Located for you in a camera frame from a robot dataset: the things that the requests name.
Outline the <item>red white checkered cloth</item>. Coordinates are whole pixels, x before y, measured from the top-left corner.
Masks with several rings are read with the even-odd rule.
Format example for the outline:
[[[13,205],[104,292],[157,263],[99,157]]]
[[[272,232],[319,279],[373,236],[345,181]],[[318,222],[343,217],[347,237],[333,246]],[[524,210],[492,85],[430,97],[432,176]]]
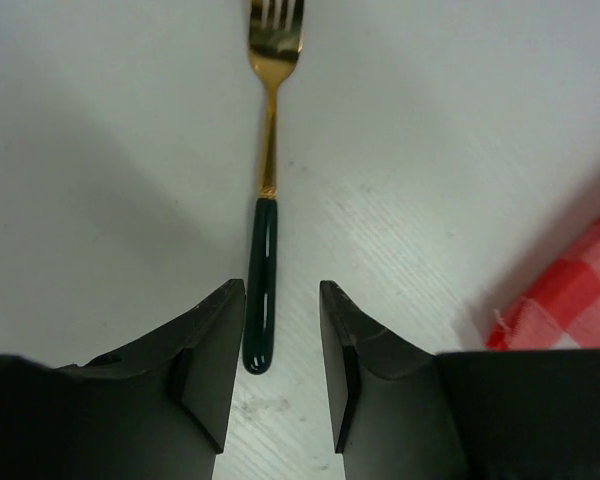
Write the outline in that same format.
[[[600,218],[513,303],[491,350],[600,348]]]

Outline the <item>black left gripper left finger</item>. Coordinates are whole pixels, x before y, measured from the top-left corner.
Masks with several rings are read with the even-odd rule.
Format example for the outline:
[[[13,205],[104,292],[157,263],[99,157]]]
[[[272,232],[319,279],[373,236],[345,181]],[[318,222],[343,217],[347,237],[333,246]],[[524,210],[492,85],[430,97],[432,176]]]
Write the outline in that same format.
[[[245,288],[85,365],[0,354],[0,479],[209,479],[225,445]]]

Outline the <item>black handled gold fork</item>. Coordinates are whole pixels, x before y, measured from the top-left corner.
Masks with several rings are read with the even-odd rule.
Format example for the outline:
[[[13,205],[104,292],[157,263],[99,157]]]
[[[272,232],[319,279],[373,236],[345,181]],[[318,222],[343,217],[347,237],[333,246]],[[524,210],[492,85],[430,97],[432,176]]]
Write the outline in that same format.
[[[253,1],[248,57],[266,97],[261,173],[253,217],[242,361],[252,375],[272,365],[278,249],[277,97],[303,49],[304,1]]]

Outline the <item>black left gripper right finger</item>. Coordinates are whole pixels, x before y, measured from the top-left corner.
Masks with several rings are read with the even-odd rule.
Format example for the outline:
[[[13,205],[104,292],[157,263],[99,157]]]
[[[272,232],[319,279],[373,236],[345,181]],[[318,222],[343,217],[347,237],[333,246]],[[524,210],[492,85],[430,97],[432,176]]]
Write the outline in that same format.
[[[320,323],[349,479],[600,479],[600,350],[433,355],[332,281]]]

